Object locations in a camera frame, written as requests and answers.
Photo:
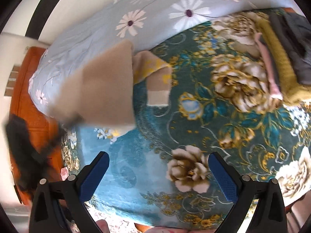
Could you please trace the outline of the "beige fuzzy sweater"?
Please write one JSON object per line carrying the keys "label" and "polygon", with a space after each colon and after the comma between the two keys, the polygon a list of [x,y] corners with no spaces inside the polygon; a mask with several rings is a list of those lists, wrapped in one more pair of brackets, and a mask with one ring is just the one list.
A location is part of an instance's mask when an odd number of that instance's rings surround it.
{"label": "beige fuzzy sweater", "polygon": [[123,135],[135,128],[133,87],[145,81],[148,106],[166,107],[172,67],[124,40],[77,69],[62,84],[48,114],[63,124],[85,123]]}

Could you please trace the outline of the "orange wooden headboard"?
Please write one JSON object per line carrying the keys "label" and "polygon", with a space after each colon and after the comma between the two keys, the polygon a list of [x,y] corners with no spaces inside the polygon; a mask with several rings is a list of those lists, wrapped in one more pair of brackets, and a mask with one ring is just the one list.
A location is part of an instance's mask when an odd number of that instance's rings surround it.
{"label": "orange wooden headboard", "polygon": [[[15,114],[25,119],[27,122],[30,131],[30,141],[37,151],[39,151],[48,138],[52,138],[52,136],[56,135],[59,131],[59,127],[54,120],[48,119],[44,114],[37,110],[28,93],[28,81],[37,70],[39,60],[45,51],[46,49],[35,46],[28,49],[17,75],[10,104],[10,114]],[[20,177],[21,172],[11,153],[10,163],[19,202],[22,205],[29,206],[31,203],[30,195],[21,191],[21,189],[17,187],[17,180]],[[49,156],[48,163],[60,173],[60,170],[63,167],[63,160],[59,145],[56,146],[54,152]]]}

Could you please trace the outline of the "pink folded garment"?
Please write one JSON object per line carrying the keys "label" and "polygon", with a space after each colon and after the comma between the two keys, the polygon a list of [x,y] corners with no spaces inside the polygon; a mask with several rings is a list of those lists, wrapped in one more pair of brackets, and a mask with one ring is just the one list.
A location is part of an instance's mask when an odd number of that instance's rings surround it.
{"label": "pink folded garment", "polygon": [[274,99],[283,100],[283,95],[280,92],[280,88],[278,85],[278,76],[275,72],[276,71],[275,63],[268,47],[265,44],[263,35],[261,33],[256,33],[254,39],[264,61],[264,65],[267,72],[267,79],[269,83],[270,95]]}

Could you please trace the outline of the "teal floral bed blanket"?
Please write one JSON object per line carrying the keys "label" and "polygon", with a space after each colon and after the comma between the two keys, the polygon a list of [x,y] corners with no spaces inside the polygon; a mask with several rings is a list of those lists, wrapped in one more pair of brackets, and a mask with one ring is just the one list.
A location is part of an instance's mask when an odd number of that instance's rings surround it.
{"label": "teal floral bed blanket", "polygon": [[108,128],[81,126],[68,133],[62,157],[71,174],[100,151],[110,156],[87,203],[96,216],[216,229],[232,203],[208,168],[212,152],[252,180],[276,178],[285,205],[310,191],[310,102],[292,106],[271,97],[254,39],[261,33],[258,19],[286,12],[240,12],[171,37],[153,49],[172,66],[166,107],[148,106],[141,82],[134,87],[134,130],[118,136]]}

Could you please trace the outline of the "mustard yellow knit garment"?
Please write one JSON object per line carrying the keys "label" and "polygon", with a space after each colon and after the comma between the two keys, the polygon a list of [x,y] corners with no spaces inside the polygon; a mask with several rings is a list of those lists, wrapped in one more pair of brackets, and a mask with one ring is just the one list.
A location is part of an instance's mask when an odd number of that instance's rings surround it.
{"label": "mustard yellow knit garment", "polygon": [[276,63],[280,91],[283,94],[284,103],[294,106],[302,102],[310,102],[310,86],[304,86],[298,83],[292,63],[276,33],[270,26],[269,21],[258,19],[256,25],[263,34],[263,38]]}

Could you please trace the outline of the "light blue daisy duvet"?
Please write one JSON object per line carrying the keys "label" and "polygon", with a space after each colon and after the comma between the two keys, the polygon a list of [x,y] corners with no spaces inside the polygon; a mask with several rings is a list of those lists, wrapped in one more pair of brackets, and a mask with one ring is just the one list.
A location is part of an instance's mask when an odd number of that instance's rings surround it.
{"label": "light blue daisy duvet", "polygon": [[290,0],[114,0],[56,38],[30,78],[28,93],[35,107],[46,114],[72,72],[124,39],[130,40],[136,50],[150,50],[213,18],[290,5]]}

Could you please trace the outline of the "dark grey folded garment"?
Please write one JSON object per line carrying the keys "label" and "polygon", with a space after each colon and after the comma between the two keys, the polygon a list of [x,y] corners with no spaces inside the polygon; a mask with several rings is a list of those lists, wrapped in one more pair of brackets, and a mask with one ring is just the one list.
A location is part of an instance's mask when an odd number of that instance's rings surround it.
{"label": "dark grey folded garment", "polygon": [[310,85],[310,23],[307,18],[286,12],[270,14],[270,25],[286,51],[299,84]]}

